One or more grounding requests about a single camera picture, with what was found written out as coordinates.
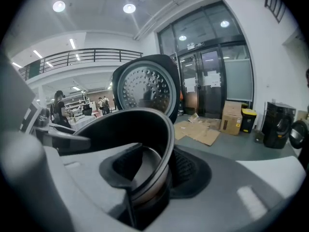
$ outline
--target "glass door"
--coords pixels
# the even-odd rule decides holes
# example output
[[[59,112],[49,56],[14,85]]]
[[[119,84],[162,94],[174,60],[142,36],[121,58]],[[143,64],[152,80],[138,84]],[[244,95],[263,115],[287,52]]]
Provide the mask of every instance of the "glass door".
[[[182,74],[183,110],[186,114],[198,113],[198,79],[195,54],[179,59]]]
[[[218,48],[197,53],[199,87],[199,114],[221,118],[225,100],[225,82]]]

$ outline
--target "yellow container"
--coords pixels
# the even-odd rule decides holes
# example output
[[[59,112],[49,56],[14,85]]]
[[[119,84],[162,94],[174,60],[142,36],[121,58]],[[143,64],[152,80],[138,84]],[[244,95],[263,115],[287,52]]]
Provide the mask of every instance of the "yellow container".
[[[257,116],[257,113],[255,112],[255,110],[248,109],[248,108],[242,108],[241,114],[242,114],[242,123],[241,123],[240,130],[250,133],[252,130],[255,118]]]

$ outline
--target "white wall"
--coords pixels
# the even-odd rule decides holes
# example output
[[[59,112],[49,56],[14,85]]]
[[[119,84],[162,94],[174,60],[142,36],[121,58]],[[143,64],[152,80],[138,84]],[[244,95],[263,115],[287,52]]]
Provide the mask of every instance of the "white wall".
[[[203,6],[209,4],[209,1],[211,0],[186,1],[169,14],[158,18],[152,29],[158,32],[182,16],[184,11],[192,11],[197,5]],[[305,58],[296,54],[297,50],[287,53],[287,48],[283,45],[297,29],[297,23],[289,10],[285,11],[282,21],[278,24],[271,11],[264,7],[265,0],[223,1],[236,17],[252,58],[253,108],[259,114],[258,125],[262,119],[264,102],[270,102],[272,99],[293,106],[297,110],[306,110],[309,90],[304,78],[308,64]]]
[[[55,53],[65,52],[72,50],[69,39],[74,40],[76,49],[84,48],[84,41],[86,32],[66,33],[56,37],[40,41],[31,45],[27,49],[14,55],[13,52],[6,52],[6,55],[12,62],[24,67],[39,59],[33,50],[37,50],[42,57],[49,56]]]
[[[132,37],[110,34],[110,33],[88,32],[86,34],[84,47],[118,48],[118,49],[142,52],[140,42],[133,40]]]
[[[146,37],[141,39],[140,47],[142,49],[143,56],[160,54],[157,33],[151,32]]]

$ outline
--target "perforated steam plate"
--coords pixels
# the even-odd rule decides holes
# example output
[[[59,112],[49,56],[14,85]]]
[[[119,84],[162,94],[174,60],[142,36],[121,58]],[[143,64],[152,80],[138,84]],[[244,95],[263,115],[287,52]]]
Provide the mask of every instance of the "perforated steam plate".
[[[170,74],[159,64],[138,61],[121,74],[117,86],[123,109],[148,107],[170,116],[176,104],[176,88]]]

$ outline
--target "person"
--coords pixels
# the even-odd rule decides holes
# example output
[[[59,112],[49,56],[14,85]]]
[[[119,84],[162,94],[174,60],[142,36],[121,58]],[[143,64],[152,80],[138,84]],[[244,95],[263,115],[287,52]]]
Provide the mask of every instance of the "person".
[[[309,87],[309,69],[306,71],[307,87]]]
[[[103,98],[103,112],[104,114],[109,114],[110,113],[110,105],[108,104],[110,100],[104,96]]]
[[[307,78],[307,87],[309,87],[309,69],[307,69],[307,71],[306,71],[306,78]]]
[[[52,121],[52,123],[55,123],[55,117],[54,117],[54,104],[52,103],[50,105],[50,120]]]
[[[103,100],[101,97],[98,98],[98,111],[103,115]]]
[[[68,122],[67,117],[70,116],[69,113],[67,113],[64,109],[64,102],[62,99],[65,97],[63,92],[61,90],[58,90],[55,93],[55,101],[54,101],[54,118],[55,118],[55,123],[61,126],[65,126],[68,128],[71,128],[71,125]]]
[[[115,102],[115,98],[113,98],[113,100],[112,100],[113,102],[114,102],[114,105],[115,105],[115,110],[117,110],[117,104],[116,104],[116,102]]]

